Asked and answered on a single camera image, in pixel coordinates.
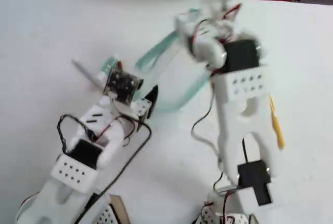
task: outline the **white table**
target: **white table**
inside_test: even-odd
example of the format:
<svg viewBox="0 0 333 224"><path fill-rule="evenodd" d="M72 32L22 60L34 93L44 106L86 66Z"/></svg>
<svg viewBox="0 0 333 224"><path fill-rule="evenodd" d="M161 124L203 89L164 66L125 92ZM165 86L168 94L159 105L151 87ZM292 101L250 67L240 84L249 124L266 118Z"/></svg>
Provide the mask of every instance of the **white table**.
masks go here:
<svg viewBox="0 0 333 224"><path fill-rule="evenodd" d="M333 7L243 3L239 22L268 53L287 144L281 171L286 205L258 216L260 223L331 223ZM173 29L174 15L199 5L200 0L0 0L1 223L10 223L21 201L48 177L60 153L59 116L80 116L98 98L70 60L79 58L98 71L117 53L131 69ZM219 176L211 150L190 136L209 97L206 86L179 112L149 121L153 138L110 190L122 196L132 223L190 223L198 214ZM70 122L63 129L67 136L74 131ZM198 131L216 140L214 112ZM144 134L116 157L101 188ZM255 157L251 139L247 147Z"/></svg>

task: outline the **wire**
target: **wire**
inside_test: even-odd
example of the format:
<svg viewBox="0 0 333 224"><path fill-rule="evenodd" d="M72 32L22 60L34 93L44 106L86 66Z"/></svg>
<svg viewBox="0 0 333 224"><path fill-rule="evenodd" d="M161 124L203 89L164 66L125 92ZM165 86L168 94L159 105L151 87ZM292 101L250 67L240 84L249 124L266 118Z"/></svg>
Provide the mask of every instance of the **wire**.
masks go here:
<svg viewBox="0 0 333 224"><path fill-rule="evenodd" d="M129 140L128 140L128 142L126 144L123 144L123 147L126 147L127 145L129 145L130 142L131 142L131 137L129 137Z"/></svg>
<svg viewBox="0 0 333 224"><path fill-rule="evenodd" d="M204 23L205 21L208 21L209 19L204 19L204 20L201 20L197 25L196 27L194 28L194 32L193 32L193 39L192 39L192 45L194 44L194 41L196 40L196 37L198 35L198 31L199 31L199 27L202 23Z"/></svg>
<svg viewBox="0 0 333 224"><path fill-rule="evenodd" d="M132 121L132 120L128 120L128 119L126 119L127 121L129 121L132 125L133 125L133 128L132 128L132 130L130 131L130 133L128 133L125 137L124 137L124 140L126 139L126 138L130 138L131 137L131 135L133 134L133 132L135 131L135 124L134 124L134 122Z"/></svg>
<svg viewBox="0 0 333 224"><path fill-rule="evenodd" d="M218 191L216 190L216 184L217 184L219 181L221 181L222 177L223 177L223 172L221 172L221 175L220 175L219 179L216 180L216 182L214 182L214 184L213 184L213 190L214 190L214 192L215 192L216 194L218 194L218 195L220 195L220 192L218 192Z"/></svg>
<svg viewBox="0 0 333 224"><path fill-rule="evenodd" d="M81 127L84 129L85 133L87 134L90 141L94 142L97 140L97 136L95 135L95 133L91 129L89 129L84 123L82 123L77 117L75 117L71 114L64 114L60 117L59 122L57 124L57 130L59 132L59 137L60 137L60 141L62 144L62 152L64 154L67 153L67 151L66 151L67 144L66 144L66 139L63 137L63 134L61 132L61 123L66 117L69 117L69 118L73 119L75 122L77 122L78 124L80 124Z"/></svg>
<svg viewBox="0 0 333 224"><path fill-rule="evenodd" d="M213 107L213 102L214 102L214 89L212 90L212 97L211 97L211 100L210 100L209 109L208 109L207 113L206 113L204 116L202 116L201 118L199 118L199 120L196 121L196 122L193 124L192 129L191 129L191 136L192 136L194 139L196 139L197 141L202 142L202 143L204 143L204 144L207 144L207 145L208 145L208 146L214 151L215 155L216 155L217 157L219 157L219 152L217 151L215 145L214 145L211 141L207 140L206 138L203 138L203 137L198 136L198 135L194 132L194 128L196 127L196 125L197 125L198 123L200 123L202 120L204 120L204 119L209 115L209 113L211 112L212 107Z"/></svg>
<svg viewBox="0 0 333 224"><path fill-rule="evenodd" d="M234 18L237 16L238 12L239 12L239 9L240 7L242 6L241 3L238 3L236 6L234 6L233 8L231 8L230 10L228 10L222 17L222 19L226 19L227 18L227 15L230 14L231 12L233 11L236 11L235 15L234 15Z"/></svg>
<svg viewBox="0 0 333 224"><path fill-rule="evenodd" d="M222 224L226 224L226 223L225 223L225 220L226 220L226 217L225 217L225 205L226 205L226 203L227 203L227 198L228 198L229 195L233 194L234 192L235 192L235 191L231 191L231 190L229 190L229 191L227 191L227 192L225 193L225 196L224 196L224 202L223 202L223 222L222 222Z"/></svg>
<svg viewBox="0 0 333 224"><path fill-rule="evenodd" d="M244 157L245 157L245 162L248 163L249 160L248 160L248 154L247 154L247 152L246 152L246 147L245 147L244 138L243 138L243 140L242 140L242 142L241 142L241 145L243 146L243 153L244 153Z"/></svg>
<svg viewBox="0 0 333 224"><path fill-rule="evenodd" d="M152 131L151 128L149 127L149 125L147 125L145 122L142 122L141 120L137 120L135 118L132 118L130 116L127 115L119 115L118 117L124 118L128 121L133 121L136 122L137 124L140 125L144 125L147 130L149 131L149 135L148 137L145 139L145 141L139 146L139 148L137 148L137 150L132 154L132 156L128 159L128 161L125 163L125 165L122 167L122 169L118 172L118 174L116 175L116 177L112 180L112 182L110 182L110 184L108 184L104 190L93 200L93 202L85 208L85 210L82 212L82 214L78 217L78 219L76 220L75 224L79 223L79 221L83 218L83 216L89 211L89 209L116 183L116 181L119 179L119 177L123 174L123 172L125 171L125 169L129 166L129 164L131 163L131 161L133 160L133 158L139 153L139 151L146 145L146 143L149 141Z"/></svg>

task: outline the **white bracket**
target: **white bracket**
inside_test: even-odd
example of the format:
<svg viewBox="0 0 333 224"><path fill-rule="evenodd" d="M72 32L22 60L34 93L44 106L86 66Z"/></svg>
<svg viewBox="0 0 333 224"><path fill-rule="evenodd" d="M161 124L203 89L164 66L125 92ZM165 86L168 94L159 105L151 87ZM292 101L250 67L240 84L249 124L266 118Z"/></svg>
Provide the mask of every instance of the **white bracket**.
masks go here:
<svg viewBox="0 0 333 224"><path fill-rule="evenodd" d="M94 186L98 172L63 154L52 169L51 176L71 188L86 194Z"/></svg>

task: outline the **yellow tag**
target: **yellow tag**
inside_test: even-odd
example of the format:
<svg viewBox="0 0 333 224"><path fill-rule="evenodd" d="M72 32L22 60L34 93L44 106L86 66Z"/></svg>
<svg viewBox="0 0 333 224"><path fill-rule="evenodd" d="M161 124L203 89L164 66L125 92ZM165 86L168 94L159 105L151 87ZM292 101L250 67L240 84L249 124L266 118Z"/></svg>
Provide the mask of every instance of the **yellow tag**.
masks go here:
<svg viewBox="0 0 333 224"><path fill-rule="evenodd" d="M277 143L280 149L283 149L285 147L285 141L283 139L283 135L281 132L281 128L279 125L279 121L277 120L277 117L275 116L274 112L275 112L275 108L274 108L274 102L271 96L271 112L272 112L272 124L273 124L273 128L275 130L275 133L277 135Z"/></svg>

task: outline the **black component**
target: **black component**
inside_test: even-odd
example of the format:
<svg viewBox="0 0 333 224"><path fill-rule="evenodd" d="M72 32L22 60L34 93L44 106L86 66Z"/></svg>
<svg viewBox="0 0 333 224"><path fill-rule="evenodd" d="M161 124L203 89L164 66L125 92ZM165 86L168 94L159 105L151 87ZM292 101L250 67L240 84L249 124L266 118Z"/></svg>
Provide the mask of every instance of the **black component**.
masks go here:
<svg viewBox="0 0 333 224"><path fill-rule="evenodd" d="M80 139L75 148L68 153L68 156L92 169L96 169L97 159L101 153L102 149L92 143Z"/></svg>
<svg viewBox="0 0 333 224"><path fill-rule="evenodd" d="M119 217L117 215L116 209L114 208L114 206L112 205L112 203L109 206L112 208L112 211L113 211L113 214L114 214L114 216L115 216L115 218L117 220L117 223L121 223L120 219L119 219Z"/></svg>
<svg viewBox="0 0 333 224"><path fill-rule="evenodd" d="M86 123L96 123L97 122L97 120L87 120L87 121L85 121Z"/></svg>
<svg viewBox="0 0 333 224"><path fill-rule="evenodd" d="M267 189L271 177L266 169L266 164L262 160L238 165L238 188L253 187L259 206L272 203Z"/></svg>
<svg viewBox="0 0 333 224"><path fill-rule="evenodd" d="M116 101L129 106L141 80L119 68L112 68L104 88L104 94L111 91L117 94Z"/></svg>
<svg viewBox="0 0 333 224"><path fill-rule="evenodd" d="M223 43L227 53L225 64L217 73L235 72L259 66L257 46L252 39Z"/></svg>
<svg viewBox="0 0 333 224"><path fill-rule="evenodd" d="M148 93L147 96L145 97L145 99L148 99L151 102L151 106L149 108L147 116L148 119L150 118L152 111L155 108L157 97L158 97L158 85L154 86L153 89L150 91L150 93Z"/></svg>
<svg viewBox="0 0 333 224"><path fill-rule="evenodd" d="M248 163L249 162L249 160L248 160L248 153L246 152L244 138L243 138L243 140L241 142L241 145L243 146L243 153L244 153L245 162Z"/></svg>

